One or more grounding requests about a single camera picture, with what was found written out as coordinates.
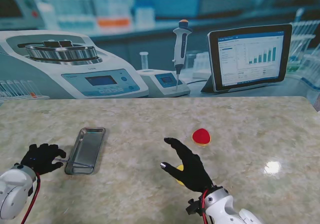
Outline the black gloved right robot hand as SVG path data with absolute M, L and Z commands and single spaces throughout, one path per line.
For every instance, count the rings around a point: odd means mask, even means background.
M 207 174 L 201 158 L 194 154 L 186 145 L 173 137 L 165 137 L 164 142 L 173 148 L 183 164 L 183 170 L 173 167 L 167 162 L 161 162 L 160 167 L 176 180 L 182 182 L 193 192 L 204 193 L 214 185 Z

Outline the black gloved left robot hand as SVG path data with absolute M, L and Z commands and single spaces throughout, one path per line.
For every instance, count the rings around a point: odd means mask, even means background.
M 20 164 L 27 166 L 39 175 L 53 172 L 63 166 L 63 163 L 58 161 L 53 163 L 55 158 L 66 158 L 67 154 L 60 149 L 57 144 L 43 143 L 40 146 L 31 144 Z

